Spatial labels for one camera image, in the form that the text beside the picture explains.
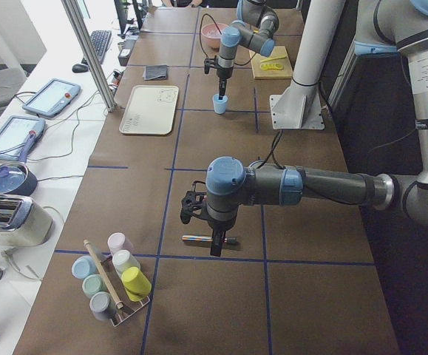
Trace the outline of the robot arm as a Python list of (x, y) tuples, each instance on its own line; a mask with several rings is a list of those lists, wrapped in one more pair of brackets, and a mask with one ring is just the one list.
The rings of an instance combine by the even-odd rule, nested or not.
[(269, 57), (275, 47), (273, 36), (278, 28), (278, 16), (266, 1), (238, 1), (237, 20), (223, 31), (215, 61), (220, 100), (225, 96), (227, 80), (232, 76), (238, 46)]
[[(318, 198), (349, 206), (398, 212), (428, 228), (428, 1), (360, 1), (351, 44), (362, 59), (383, 58), (405, 77), (398, 92), (401, 109), (413, 113), (404, 145), (391, 163), (384, 156), (391, 129), (371, 114), (358, 118), (364, 92), (358, 76), (333, 110), (333, 122), (344, 153), (346, 172), (280, 163), (272, 152), (250, 164), (233, 157), (214, 159), (206, 173), (206, 191), (197, 202), (200, 216), (211, 227), (211, 253), (219, 256), (240, 206), (294, 206), (304, 198)], [(404, 155), (408, 173), (399, 173), (395, 161)]]

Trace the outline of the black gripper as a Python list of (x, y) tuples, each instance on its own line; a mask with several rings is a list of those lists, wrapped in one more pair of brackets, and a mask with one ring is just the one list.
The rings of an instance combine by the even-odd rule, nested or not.
[(208, 225), (212, 229), (212, 241), (210, 255), (220, 257), (222, 253), (222, 240), (226, 237), (226, 232), (234, 227), (236, 219), (229, 220), (210, 220)]
[(217, 77), (219, 78), (218, 99), (223, 99), (226, 91), (226, 81), (230, 78), (230, 68), (218, 67)]

